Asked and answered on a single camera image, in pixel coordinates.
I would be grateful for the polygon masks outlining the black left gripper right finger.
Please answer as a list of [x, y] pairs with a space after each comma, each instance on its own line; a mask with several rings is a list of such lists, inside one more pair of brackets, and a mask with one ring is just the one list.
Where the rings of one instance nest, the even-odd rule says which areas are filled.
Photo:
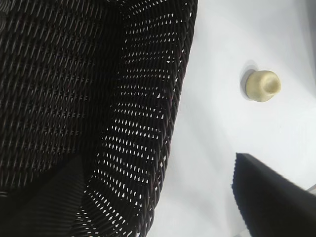
[[232, 190], [252, 237], [314, 237], [316, 197], [250, 154], [237, 153]]

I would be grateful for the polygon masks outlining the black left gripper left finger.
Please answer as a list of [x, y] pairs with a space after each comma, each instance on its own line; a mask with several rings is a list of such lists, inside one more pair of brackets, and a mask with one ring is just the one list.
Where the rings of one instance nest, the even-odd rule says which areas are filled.
[[81, 156], [0, 198], [2, 237], [68, 237], [84, 191]]

